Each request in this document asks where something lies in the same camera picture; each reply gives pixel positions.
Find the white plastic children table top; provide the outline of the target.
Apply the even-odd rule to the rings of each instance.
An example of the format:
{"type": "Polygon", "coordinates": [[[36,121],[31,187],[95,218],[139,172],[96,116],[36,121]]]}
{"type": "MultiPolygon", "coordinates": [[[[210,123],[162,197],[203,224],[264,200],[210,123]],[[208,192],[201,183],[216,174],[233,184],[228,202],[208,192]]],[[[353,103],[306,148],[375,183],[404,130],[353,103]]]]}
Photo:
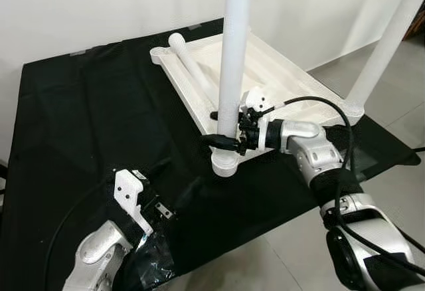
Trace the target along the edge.
{"type": "MultiPolygon", "coordinates": [[[[185,41],[219,94],[222,34],[185,41]]],[[[213,105],[206,99],[170,49],[168,39],[167,46],[152,48],[149,53],[152,63],[164,70],[176,88],[201,135],[219,134],[218,121],[210,119],[210,112],[218,111],[218,100],[213,105]]],[[[274,105],[273,112],[266,115],[270,121],[265,140],[267,150],[248,150],[246,155],[240,155],[209,146],[211,167],[217,176],[231,177],[240,164],[271,151],[292,155],[307,181],[330,169],[351,166],[348,149],[357,120],[345,111],[340,96],[253,34],[247,36],[244,65],[238,116],[243,111],[244,94],[251,88],[261,88],[274,105]]],[[[238,139],[239,133],[237,122],[234,138],[238,139]]]]}

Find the black cloth mat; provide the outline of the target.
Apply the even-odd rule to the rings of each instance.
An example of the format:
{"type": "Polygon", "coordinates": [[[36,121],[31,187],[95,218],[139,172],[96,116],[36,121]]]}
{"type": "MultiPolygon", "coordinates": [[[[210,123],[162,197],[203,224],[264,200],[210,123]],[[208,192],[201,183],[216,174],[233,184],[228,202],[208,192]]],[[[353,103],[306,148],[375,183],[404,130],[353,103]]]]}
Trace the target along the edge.
{"type": "MultiPolygon", "coordinates": [[[[211,149],[152,48],[168,33],[89,48],[25,64],[0,210],[0,291],[61,291],[78,245],[112,219],[133,241],[143,233],[112,203],[114,173],[172,157],[170,175],[150,179],[174,218],[127,255],[116,291],[154,291],[309,210],[319,207],[291,155],[268,152],[236,175],[212,171],[211,149]],[[203,187],[183,213],[174,200],[186,184],[203,187]]],[[[405,164],[412,149],[379,131],[353,126],[356,143],[390,158],[358,181],[405,164]]]]}

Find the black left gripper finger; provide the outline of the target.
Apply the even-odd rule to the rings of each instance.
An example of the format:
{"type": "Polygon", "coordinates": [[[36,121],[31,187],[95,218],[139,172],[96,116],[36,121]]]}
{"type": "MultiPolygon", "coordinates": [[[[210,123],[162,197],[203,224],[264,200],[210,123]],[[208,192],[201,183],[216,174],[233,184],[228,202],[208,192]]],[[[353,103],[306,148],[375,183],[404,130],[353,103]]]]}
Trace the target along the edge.
{"type": "Polygon", "coordinates": [[[183,213],[183,211],[188,209],[201,187],[203,187],[203,177],[195,177],[192,181],[188,182],[179,192],[176,200],[174,200],[174,209],[176,212],[183,213]]]}
{"type": "Polygon", "coordinates": [[[174,163],[172,157],[164,157],[161,160],[154,163],[149,169],[147,169],[148,179],[157,179],[170,175],[174,170],[174,163]]]}

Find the brown wooden frame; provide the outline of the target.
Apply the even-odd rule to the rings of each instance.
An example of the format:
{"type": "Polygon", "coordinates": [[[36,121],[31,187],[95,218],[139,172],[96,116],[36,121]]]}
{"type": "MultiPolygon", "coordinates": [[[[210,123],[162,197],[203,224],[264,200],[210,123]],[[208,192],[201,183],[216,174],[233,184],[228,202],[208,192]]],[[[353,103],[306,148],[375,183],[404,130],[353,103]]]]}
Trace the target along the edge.
{"type": "Polygon", "coordinates": [[[410,24],[406,33],[403,36],[403,40],[410,39],[416,34],[423,32],[424,22],[425,22],[425,9],[424,7],[422,7],[415,14],[415,17],[413,18],[412,23],[410,24]]]}

